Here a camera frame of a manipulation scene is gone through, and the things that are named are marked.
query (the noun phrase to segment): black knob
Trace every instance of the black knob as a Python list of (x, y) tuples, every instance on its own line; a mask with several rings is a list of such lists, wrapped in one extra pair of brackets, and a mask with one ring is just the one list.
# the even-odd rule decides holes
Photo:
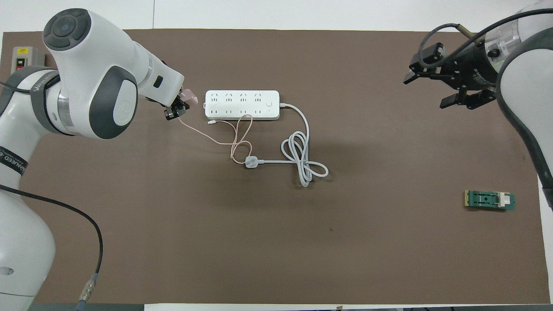
[(493, 49), (488, 51), (488, 57), (490, 58), (496, 58), (501, 54), (501, 51), (499, 49)]

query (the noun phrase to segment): brown mat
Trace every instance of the brown mat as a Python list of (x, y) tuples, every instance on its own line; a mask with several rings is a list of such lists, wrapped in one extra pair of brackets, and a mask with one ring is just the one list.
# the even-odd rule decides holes
[[(549, 303), (536, 173), (497, 104), (439, 109), (438, 81), (402, 84), (423, 33), (130, 30), (209, 89), (278, 90), (330, 169), (303, 189), (291, 165), (246, 170), (218, 146), (141, 102), (111, 141), (49, 135), (22, 190), (89, 213), (105, 238), (95, 303)], [(453, 49), (463, 37), (437, 36)], [(46, 52), (40, 33), (5, 33)], [(54, 66), (50, 55), (47, 64)], [(183, 120), (222, 141), (196, 107)], [(253, 154), (281, 159), (303, 129), (292, 110), (256, 122)], [(238, 157), (243, 158), (245, 150)], [(464, 190), (510, 191), (515, 210), (463, 206)], [(37, 302), (74, 302), (96, 264), (78, 215), (27, 200), (56, 239)]]

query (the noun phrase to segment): power strip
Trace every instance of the power strip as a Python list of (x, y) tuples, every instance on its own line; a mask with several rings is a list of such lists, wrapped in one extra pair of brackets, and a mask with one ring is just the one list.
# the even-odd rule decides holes
[(209, 120), (238, 120), (251, 115), (254, 120), (277, 120), (280, 95), (277, 91), (210, 90), (204, 109)]

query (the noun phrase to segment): green electronic component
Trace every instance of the green electronic component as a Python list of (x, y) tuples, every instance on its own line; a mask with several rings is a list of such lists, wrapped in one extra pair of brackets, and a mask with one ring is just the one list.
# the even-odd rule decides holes
[(515, 196), (508, 192), (466, 190), (465, 206), (512, 210), (515, 208)]

